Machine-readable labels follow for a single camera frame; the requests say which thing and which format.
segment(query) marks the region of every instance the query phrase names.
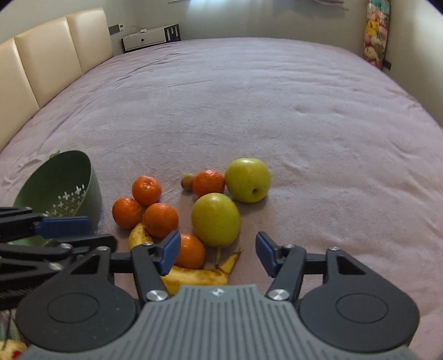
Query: pink bedsheet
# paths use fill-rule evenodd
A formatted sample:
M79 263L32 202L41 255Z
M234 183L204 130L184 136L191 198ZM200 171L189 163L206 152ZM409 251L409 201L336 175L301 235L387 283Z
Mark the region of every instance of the pink bedsheet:
M103 194L101 232L140 174L190 232L192 196L180 177L257 157L268 197L238 204L244 249L232 284L267 278L255 234L310 252L339 246L406 291L421 322L412 349L443 352L443 132L421 105L361 58L276 39L195 40L117 56L40 110L0 153L0 203L50 154L86 152ZM133 292L128 277L119 283ZM306 289L319 281L306 279Z

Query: colorful plush toy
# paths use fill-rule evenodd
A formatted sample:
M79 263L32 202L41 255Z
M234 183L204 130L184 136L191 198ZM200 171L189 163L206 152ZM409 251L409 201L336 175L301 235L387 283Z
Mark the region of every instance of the colorful plush toy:
M16 340L0 341L0 360L15 360L26 350L24 342Z
M369 0L363 58L382 68L388 40L390 0Z

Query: green colander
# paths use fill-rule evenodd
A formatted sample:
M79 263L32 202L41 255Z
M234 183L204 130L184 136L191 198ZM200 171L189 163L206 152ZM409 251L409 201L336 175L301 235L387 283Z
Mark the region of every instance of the green colander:
M14 201L34 212L53 217L88 216L93 231L101 214L101 192L89 157L77 150L52 156L26 181ZM42 246L41 236L14 241L16 245Z

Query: gray rubber grip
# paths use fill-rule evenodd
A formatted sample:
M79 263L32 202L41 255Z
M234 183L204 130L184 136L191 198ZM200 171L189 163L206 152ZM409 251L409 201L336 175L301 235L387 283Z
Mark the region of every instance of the gray rubber grip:
M102 348L54 353L31 346L20 360L417 360L400 347L380 354L335 349L308 332L294 307L255 285L182 286L172 299L145 305L134 326Z

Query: apple stem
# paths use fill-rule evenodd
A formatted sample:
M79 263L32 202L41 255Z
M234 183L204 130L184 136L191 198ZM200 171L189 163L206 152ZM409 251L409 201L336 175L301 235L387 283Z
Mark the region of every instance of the apple stem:
M218 247L217 248L217 251L215 252L215 264L214 264L214 267L216 268L216 269L218 269L218 264L219 264L219 262L220 262L220 258L222 257L222 248L221 247Z

